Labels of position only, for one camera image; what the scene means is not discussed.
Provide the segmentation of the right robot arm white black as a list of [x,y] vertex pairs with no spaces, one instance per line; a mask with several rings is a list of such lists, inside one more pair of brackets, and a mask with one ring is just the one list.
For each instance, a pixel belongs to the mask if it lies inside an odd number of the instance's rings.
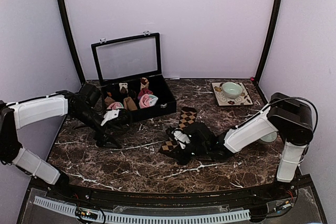
[[193,156],[212,159],[228,159],[244,147],[266,136],[279,133],[285,139],[276,182],[268,188],[273,200],[280,199],[288,191],[304,151],[313,139],[318,124],[316,106],[301,97],[289,97],[276,92],[259,112],[240,125],[215,136],[204,123],[193,123],[182,130],[174,130],[172,136],[182,147],[179,162],[187,164]]

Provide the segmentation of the black glass-lid storage box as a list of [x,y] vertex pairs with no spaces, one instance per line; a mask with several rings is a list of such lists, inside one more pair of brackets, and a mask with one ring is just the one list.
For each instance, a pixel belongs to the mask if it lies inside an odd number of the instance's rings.
[[[149,90],[158,97],[155,106],[131,111],[133,122],[176,112],[176,99],[162,76],[159,33],[146,33],[113,40],[101,40],[91,45],[103,96],[107,92],[118,102],[133,97],[139,106],[140,79],[147,78]],[[128,94],[121,94],[119,83],[128,84]]]

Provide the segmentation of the brown argyle sock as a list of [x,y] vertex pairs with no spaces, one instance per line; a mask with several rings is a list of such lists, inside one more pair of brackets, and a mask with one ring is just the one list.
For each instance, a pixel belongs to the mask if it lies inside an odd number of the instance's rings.
[[186,148],[191,141],[184,133],[184,130],[196,122],[197,110],[191,107],[182,107],[180,112],[179,123],[176,128],[169,127],[166,130],[168,139],[161,144],[159,153],[168,157],[176,157]]

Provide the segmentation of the pink mint patterned sock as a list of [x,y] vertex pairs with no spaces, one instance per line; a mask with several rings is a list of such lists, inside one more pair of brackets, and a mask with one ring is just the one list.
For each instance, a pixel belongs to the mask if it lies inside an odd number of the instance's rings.
[[139,106],[141,109],[149,108],[155,106],[158,101],[158,97],[152,94],[144,94],[139,101]]

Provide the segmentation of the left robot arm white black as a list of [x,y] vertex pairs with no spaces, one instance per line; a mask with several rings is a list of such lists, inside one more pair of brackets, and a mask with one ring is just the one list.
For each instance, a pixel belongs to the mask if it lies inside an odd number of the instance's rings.
[[63,201],[74,197],[68,185],[69,177],[34,154],[18,141],[17,130],[45,119],[70,115],[94,130],[98,147],[120,148],[107,129],[119,128],[131,121],[130,112],[124,108],[109,109],[104,115],[94,110],[100,99],[100,90],[86,83],[80,91],[57,91],[51,95],[25,101],[1,102],[1,163],[13,164],[21,170],[53,185],[54,193]]

